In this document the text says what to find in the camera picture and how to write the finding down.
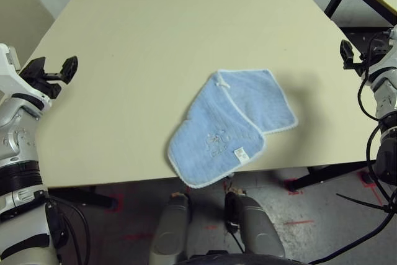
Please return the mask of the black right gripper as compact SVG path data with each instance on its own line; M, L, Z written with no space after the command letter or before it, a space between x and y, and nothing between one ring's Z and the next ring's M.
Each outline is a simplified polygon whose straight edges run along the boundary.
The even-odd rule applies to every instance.
M359 76L363 76L366 70L377 62L375 57L383 58L390 50L388 32L376 33L369 42L369 58L360 55L360 63L354 63L354 52L348 40L341 40L340 55L343 60L344 69L354 69Z

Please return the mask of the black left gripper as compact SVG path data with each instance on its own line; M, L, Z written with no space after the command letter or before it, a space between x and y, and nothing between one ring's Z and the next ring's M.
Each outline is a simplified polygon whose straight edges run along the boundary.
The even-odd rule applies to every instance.
M25 81L30 81L29 84L36 90L40 91L50 99L56 99L61 92L61 86L56 83L62 81L69 84L73 79L78 69L77 56L69 57L63 63L60 74L45 73L45 57L35 58L22 69L19 76Z

